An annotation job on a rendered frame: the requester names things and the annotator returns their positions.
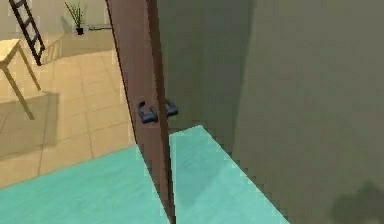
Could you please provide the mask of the dark ladder shelf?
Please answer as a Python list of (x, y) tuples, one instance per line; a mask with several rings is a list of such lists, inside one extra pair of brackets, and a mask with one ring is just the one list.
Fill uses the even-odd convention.
[(38, 66), (42, 65), (45, 45), (27, 0), (8, 0), (19, 27)]

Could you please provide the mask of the brown room door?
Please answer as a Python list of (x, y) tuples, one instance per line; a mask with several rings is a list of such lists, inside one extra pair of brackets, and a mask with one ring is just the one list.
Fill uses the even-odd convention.
[[(169, 224), (176, 224), (168, 120), (158, 16), (158, 0), (105, 0), (112, 26), (126, 101), (138, 145)], [(153, 106), (158, 122), (143, 124)]]

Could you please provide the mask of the green house plant black pot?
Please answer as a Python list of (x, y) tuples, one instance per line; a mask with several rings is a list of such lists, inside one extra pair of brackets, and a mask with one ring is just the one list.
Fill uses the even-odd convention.
[(65, 6), (74, 21), (77, 34), (83, 35), (84, 28), (82, 27), (82, 25), (84, 23), (84, 12), (80, 7), (80, 3), (74, 4), (65, 2)]

